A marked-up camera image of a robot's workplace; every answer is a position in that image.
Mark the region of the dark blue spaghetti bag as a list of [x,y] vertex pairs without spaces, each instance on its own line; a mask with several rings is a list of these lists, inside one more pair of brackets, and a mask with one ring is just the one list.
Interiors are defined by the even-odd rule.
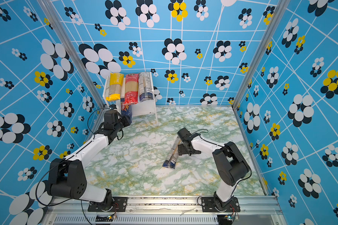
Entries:
[[129,120],[129,123],[132,123],[132,107],[131,105],[125,105],[124,99],[121,101],[121,115],[126,116]]

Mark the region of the clear noodle bag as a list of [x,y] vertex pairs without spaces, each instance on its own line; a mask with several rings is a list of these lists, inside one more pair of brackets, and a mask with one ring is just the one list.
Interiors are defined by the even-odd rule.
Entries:
[[171,148],[171,151],[170,151],[170,154],[168,155],[168,157],[165,159],[162,167],[165,167],[165,168],[171,168],[171,169],[175,169],[176,167],[176,162],[177,162],[177,158],[179,156],[179,153],[178,153],[178,147],[179,145],[181,144],[181,139],[180,137],[177,137],[175,139],[175,142]]
[[139,100],[144,102],[153,100],[153,88],[150,72],[139,73]]

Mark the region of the red spaghetti bag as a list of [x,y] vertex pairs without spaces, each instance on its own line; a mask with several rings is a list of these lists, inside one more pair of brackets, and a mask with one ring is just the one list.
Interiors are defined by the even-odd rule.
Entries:
[[128,74],[125,77],[125,94],[123,105],[138,103],[139,74]]

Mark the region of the yellow spaghetti bag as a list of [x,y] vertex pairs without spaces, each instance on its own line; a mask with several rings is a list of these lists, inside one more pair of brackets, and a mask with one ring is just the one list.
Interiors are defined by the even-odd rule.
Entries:
[[121,98],[124,74],[111,73],[106,87],[105,98],[107,101],[116,101]]

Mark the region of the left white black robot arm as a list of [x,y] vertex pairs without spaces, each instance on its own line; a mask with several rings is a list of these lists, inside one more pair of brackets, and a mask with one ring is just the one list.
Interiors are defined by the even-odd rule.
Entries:
[[131,124],[130,117],[117,110],[107,110],[104,122],[93,136],[75,152],[53,160],[48,173],[48,194],[54,197],[83,200],[105,207],[113,205],[111,190],[90,185],[85,175],[85,167],[94,156],[109,146],[123,128]]

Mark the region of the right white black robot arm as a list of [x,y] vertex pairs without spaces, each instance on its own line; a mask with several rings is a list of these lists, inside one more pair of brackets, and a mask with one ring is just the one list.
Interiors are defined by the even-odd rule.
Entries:
[[234,207],[234,192],[237,185],[252,174],[250,165],[234,142],[217,143],[190,133],[186,128],[178,131],[181,140],[179,155],[196,155],[210,153],[213,156],[218,174],[221,178],[219,188],[214,193],[214,204],[217,210],[226,211]]

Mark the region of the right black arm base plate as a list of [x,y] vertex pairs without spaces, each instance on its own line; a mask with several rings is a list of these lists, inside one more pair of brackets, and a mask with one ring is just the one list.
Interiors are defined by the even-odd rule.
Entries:
[[227,202],[222,202],[218,197],[202,197],[200,205],[203,212],[241,212],[236,197],[230,198]]

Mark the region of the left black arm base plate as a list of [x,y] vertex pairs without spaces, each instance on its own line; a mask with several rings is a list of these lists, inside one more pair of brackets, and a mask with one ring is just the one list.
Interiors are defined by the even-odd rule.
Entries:
[[128,202],[128,197],[111,197],[102,203],[90,202],[89,212],[125,212]]

